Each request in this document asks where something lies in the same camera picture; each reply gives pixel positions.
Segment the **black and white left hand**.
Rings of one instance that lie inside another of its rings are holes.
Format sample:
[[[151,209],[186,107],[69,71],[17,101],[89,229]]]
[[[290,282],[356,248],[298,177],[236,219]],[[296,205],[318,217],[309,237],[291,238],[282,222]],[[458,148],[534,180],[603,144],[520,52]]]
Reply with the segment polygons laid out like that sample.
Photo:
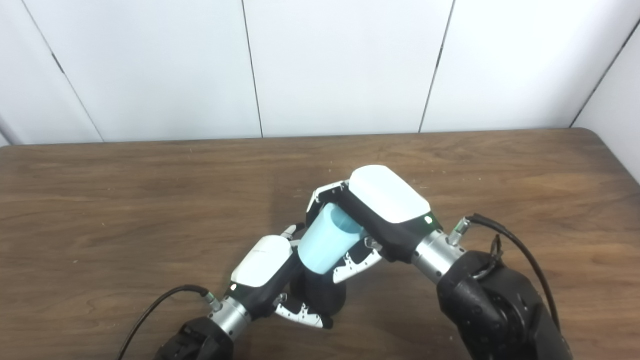
[[[286,292],[288,286],[304,273],[294,235],[306,226],[289,226],[281,235],[266,235],[247,253],[231,273],[224,305],[230,305],[246,328],[274,313],[282,318],[323,330],[331,330],[334,322],[321,315],[304,300]]]

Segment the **black and white right hand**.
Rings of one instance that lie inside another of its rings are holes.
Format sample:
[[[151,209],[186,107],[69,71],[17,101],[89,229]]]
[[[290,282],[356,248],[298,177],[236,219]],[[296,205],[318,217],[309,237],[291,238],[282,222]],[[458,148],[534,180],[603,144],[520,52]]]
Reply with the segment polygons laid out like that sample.
[[[437,284],[457,260],[430,203],[383,165],[360,167],[347,180],[318,187],[306,225],[300,260],[334,284],[383,259],[412,264]]]

